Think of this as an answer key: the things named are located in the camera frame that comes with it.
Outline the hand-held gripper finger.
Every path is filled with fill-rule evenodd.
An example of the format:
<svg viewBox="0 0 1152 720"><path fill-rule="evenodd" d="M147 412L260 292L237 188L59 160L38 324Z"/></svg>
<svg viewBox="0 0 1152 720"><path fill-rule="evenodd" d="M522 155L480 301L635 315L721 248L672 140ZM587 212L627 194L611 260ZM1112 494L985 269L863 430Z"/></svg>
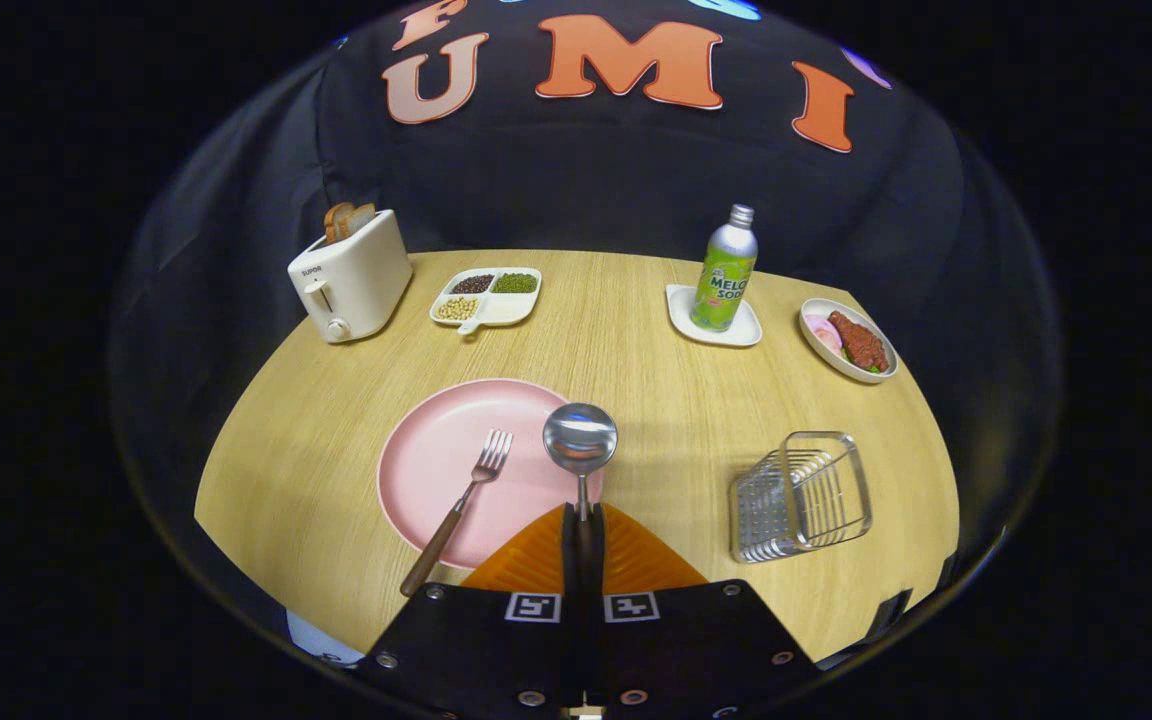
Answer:
<svg viewBox="0 0 1152 720"><path fill-rule="evenodd" d="M566 719L588 684L588 561L573 505L544 518L547 543L522 558L556 571L556 591L425 583L353 679L402 719Z"/></svg>
<svg viewBox="0 0 1152 720"><path fill-rule="evenodd" d="M745 579L608 591L608 514L581 520L581 696L605 719L755 719L820 683Z"/></svg>

